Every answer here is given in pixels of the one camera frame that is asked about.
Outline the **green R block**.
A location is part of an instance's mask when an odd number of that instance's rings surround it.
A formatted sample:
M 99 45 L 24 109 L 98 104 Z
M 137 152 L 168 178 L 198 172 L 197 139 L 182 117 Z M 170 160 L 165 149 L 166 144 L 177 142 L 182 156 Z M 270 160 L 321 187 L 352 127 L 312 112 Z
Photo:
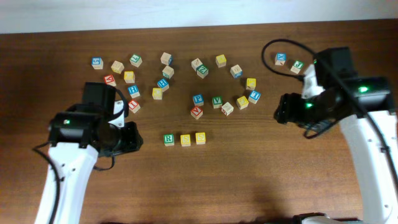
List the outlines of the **green R block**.
M 175 139 L 173 134 L 165 134 L 164 135 L 164 144 L 165 146 L 173 146 L 175 144 Z

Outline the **yellow S block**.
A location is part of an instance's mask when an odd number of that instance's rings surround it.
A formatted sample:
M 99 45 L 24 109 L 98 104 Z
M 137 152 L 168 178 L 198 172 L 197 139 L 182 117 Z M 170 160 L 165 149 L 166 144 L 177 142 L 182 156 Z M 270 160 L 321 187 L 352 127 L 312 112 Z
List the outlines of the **yellow S block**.
M 183 147 L 191 146 L 191 139 L 189 134 L 183 134 L 180 136 L 180 143 Z

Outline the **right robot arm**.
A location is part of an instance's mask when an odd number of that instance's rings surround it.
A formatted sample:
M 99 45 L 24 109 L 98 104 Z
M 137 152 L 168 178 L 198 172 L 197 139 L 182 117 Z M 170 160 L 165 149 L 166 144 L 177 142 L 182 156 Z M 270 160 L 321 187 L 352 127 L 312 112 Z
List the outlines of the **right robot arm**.
M 364 223 L 397 223 L 397 114 L 389 82 L 358 76 L 347 47 L 323 50 L 305 71 L 303 92 L 284 94 L 274 118 L 307 139 L 338 124 L 349 146 Z

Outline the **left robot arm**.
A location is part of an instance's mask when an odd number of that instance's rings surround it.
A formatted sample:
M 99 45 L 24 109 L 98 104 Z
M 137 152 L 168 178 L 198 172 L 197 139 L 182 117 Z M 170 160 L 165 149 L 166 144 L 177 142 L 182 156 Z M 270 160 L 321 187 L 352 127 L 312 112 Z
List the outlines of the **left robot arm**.
M 116 87 L 87 82 L 81 103 L 51 120 L 47 142 L 33 150 L 48 163 L 36 223 L 78 223 L 91 172 L 100 157 L 136 152 L 144 141 L 135 122 L 125 119 L 140 108 Z

